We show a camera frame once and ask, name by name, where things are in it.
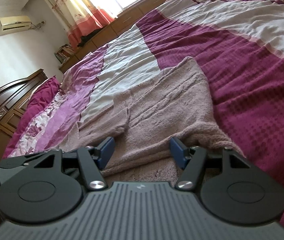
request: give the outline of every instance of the cable knit pattern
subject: cable knit pattern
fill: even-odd
[[[168,180],[174,183],[178,171],[169,158],[169,141],[173,136],[189,146],[210,149],[230,146],[241,153],[216,124],[207,79],[192,57],[114,95],[113,105],[104,108],[78,130],[76,126],[74,134],[60,147],[71,150],[96,144],[107,135],[118,135],[115,152],[103,171],[105,176],[117,174],[108,181]]]

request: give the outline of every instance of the stack of books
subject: stack of books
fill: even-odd
[[[70,44],[65,44],[59,48],[59,50],[55,53],[55,57],[60,61],[61,64],[66,62],[71,56],[74,55],[74,50],[70,46]]]

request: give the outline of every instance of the magenta pillow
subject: magenta pillow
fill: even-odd
[[[54,76],[52,78],[49,78],[34,92],[28,102],[27,109],[21,117],[18,127],[13,134],[13,137],[10,139],[7,145],[7,148],[2,157],[3,159],[7,158],[12,153],[30,121],[37,114],[44,111],[44,109],[49,105],[49,103],[58,93],[59,89],[60,83]]]

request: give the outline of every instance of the wooden headboard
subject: wooden headboard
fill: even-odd
[[[26,110],[31,92],[47,79],[43,69],[0,87],[0,160]]]

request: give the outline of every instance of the ribbed gray panel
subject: ribbed gray panel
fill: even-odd
[[[68,217],[44,226],[5,222],[0,240],[284,240],[277,223],[245,228],[203,209],[194,194],[167,182],[115,182],[87,195]]]

